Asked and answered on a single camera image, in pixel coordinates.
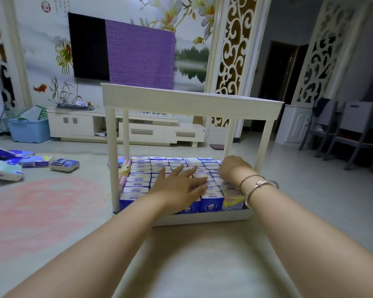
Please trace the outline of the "black flat television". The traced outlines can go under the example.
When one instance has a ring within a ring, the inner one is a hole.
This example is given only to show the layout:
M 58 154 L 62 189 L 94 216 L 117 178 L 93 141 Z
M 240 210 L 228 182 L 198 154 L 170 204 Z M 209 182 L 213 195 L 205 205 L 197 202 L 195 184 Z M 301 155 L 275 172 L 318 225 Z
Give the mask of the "black flat television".
M 110 83 L 105 20 L 69 13 L 74 77 Z

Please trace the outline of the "dark wooden door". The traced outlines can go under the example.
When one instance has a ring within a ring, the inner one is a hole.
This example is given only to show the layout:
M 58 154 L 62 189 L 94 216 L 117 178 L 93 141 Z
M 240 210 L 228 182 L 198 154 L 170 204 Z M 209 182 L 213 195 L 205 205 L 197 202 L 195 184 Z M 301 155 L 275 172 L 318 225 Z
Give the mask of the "dark wooden door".
M 271 41 L 259 98 L 281 101 L 286 105 L 292 103 L 308 46 Z

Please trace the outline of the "light blue plastic bin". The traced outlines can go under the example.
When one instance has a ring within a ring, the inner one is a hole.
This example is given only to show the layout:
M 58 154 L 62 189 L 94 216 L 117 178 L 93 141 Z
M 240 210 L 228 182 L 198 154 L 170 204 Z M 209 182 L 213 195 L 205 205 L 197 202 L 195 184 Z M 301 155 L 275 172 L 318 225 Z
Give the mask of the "light blue plastic bin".
M 12 140 L 20 143 L 42 143 L 51 139 L 48 119 L 38 121 L 7 119 Z

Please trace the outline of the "white two-tier storage rack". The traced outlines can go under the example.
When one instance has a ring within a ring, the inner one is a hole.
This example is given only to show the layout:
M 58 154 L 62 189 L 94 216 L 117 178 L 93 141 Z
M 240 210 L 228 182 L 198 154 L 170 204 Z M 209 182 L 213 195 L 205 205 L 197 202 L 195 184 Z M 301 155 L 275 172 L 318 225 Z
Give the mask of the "white two-tier storage rack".
M 122 110 L 124 157 L 130 158 L 129 149 L 129 110 L 152 110 L 166 114 L 193 115 L 202 117 L 229 118 L 229 129 L 225 139 L 224 157 L 229 155 L 234 139 L 234 124 L 237 119 L 265 121 L 254 170 L 260 172 L 267 151 L 274 122 L 278 119 L 283 102 L 246 96 L 194 93 L 178 90 L 163 90 L 127 85 L 102 83 L 103 105 L 109 149 L 109 171 L 112 211 L 119 210 L 119 168 L 116 109 Z

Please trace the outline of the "person's left forearm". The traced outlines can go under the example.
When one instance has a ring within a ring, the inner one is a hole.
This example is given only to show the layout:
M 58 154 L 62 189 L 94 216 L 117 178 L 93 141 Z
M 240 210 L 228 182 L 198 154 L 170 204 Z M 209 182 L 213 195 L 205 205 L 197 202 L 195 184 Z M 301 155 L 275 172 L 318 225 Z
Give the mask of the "person's left forearm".
M 111 298 L 154 223 L 183 208 L 175 195 L 144 195 L 3 298 Z

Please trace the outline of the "person's right forearm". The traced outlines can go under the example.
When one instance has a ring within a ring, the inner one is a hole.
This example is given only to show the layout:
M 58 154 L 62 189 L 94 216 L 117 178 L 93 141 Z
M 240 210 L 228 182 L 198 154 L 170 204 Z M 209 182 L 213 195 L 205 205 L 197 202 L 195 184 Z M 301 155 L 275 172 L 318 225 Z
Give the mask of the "person's right forearm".
M 241 183 L 303 298 L 373 298 L 373 255 L 257 176 Z

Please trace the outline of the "person's left hand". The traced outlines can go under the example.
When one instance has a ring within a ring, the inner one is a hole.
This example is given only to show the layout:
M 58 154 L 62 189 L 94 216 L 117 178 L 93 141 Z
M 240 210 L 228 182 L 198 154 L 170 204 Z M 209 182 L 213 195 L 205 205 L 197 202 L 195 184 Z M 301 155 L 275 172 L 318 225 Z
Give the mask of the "person's left hand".
M 180 165 L 166 175 L 163 185 L 157 185 L 156 179 L 147 194 L 161 216 L 176 214 L 189 207 L 193 203 L 192 188 L 207 185 L 208 177 L 200 177 L 199 184 L 182 184 L 183 169 L 184 165 Z

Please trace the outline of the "rows of blue tissue packets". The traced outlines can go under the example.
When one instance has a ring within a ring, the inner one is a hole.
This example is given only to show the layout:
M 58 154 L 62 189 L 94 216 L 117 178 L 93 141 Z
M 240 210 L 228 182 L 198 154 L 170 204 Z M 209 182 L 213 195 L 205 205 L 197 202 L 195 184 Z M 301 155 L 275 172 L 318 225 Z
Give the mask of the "rows of blue tissue packets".
M 208 177 L 208 190 L 199 201 L 193 202 L 178 214 L 246 209 L 245 198 L 238 187 L 220 178 L 218 173 L 220 164 L 221 160 L 213 158 L 133 156 L 131 157 L 130 174 L 119 198 L 119 210 L 124 210 L 137 198 L 147 194 L 154 185 L 162 167 L 165 167 L 165 174 L 168 175 L 180 165 L 184 165 L 183 170 L 197 166 L 193 177 Z

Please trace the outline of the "white television cabinet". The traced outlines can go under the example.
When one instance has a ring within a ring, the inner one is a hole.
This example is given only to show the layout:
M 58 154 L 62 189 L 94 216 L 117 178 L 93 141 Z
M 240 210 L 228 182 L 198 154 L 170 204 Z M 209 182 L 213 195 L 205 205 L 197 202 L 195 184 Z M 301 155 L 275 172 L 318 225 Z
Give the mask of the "white television cabinet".
M 50 136 L 62 141 L 106 143 L 105 113 L 48 108 Z M 159 115 L 129 114 L 129 141 L 133 145 L 170 146 L 189 142 L 196 148 L 205 140 L 206 129 L 200 124 L 181 123 Z

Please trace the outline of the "dark garment on chair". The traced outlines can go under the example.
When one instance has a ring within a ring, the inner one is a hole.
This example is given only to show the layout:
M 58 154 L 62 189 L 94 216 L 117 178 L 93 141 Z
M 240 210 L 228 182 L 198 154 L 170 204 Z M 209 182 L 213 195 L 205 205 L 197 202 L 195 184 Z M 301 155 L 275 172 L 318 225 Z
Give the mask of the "dark garment on chair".
M 330 99 L 321 97 L 314 102 L 312 114 L 315 118 L 318 118 L 321 115 L 329 101 Z

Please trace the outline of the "grey wooden chair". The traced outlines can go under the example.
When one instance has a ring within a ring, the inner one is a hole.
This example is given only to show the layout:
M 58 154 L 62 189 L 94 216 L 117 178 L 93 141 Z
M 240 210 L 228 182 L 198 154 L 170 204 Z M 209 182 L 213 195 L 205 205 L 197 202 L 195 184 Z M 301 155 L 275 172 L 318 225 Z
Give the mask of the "grey wooden chair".
M 373 120 L 373 102 L 348 101 L 342 107 L 334 136 L 323 156 L 329 160 L 335 143 L 354 147 L 344 170 L 351 170 L 361 149 L 373 149 L 373 133 L 370 131 Z M 373 172 L 373 162 L 369 168 Z
M 315 154 L 315 158 L 319 158 L 321 156 L 325 143 L 334 136 L 337 109 L 338 101 L 330 99 L 318 118 L 315 118 L 313 114 L 311 114 L 308 129 L 304 135 L 301 145 L 299 146 L 299 151 L 303 150 L 308 136 L 313 135 L 314 137 L 322 138 L 321 144 L 319 145 L 317 153 Z

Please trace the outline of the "purple patterned cover cloth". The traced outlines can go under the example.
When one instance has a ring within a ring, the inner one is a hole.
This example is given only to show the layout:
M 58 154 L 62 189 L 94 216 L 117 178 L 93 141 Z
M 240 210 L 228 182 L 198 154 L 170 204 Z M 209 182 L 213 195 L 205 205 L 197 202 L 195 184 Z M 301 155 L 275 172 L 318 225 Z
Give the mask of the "purple patterned cover cloth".
M 175 34 L 105 20 L 110 83 L 173 90 Z

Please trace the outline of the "person's right hand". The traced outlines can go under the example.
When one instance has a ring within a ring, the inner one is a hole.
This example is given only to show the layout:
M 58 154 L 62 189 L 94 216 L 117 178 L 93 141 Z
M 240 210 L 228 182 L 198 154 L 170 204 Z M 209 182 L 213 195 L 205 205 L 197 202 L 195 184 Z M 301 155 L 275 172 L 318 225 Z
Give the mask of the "person's right hand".
M 220 178 L 237 187 L 240 187 L 247 178 L 257 175 L 252 166 L 239 156 L 225 157 L 219 167 Z

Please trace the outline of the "pink tissue packets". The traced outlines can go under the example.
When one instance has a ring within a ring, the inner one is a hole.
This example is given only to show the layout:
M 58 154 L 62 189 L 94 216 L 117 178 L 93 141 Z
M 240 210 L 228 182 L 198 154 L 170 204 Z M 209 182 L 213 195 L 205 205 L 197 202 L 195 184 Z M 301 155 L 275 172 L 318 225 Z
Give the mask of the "pink tissue packets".
M 131 160 L 130 158 L 124 159 L 121 167 L 119 167 L 119 198 L 125 188 L 127 178 L 130 174 Z

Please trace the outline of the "scattered pile of tissue packs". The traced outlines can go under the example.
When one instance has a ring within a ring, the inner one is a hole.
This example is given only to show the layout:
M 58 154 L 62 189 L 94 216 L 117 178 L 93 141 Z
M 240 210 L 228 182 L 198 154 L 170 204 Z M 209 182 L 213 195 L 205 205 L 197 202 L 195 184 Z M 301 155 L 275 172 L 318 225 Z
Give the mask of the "scattered pile of tissue packs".
M 5 150 L 0 148 L 0 180 L 18 182 L 24 178 L 24 168 L 50 168 L 70 173 L 80 167 L 77 160 L 35 155 L 32 151 Z

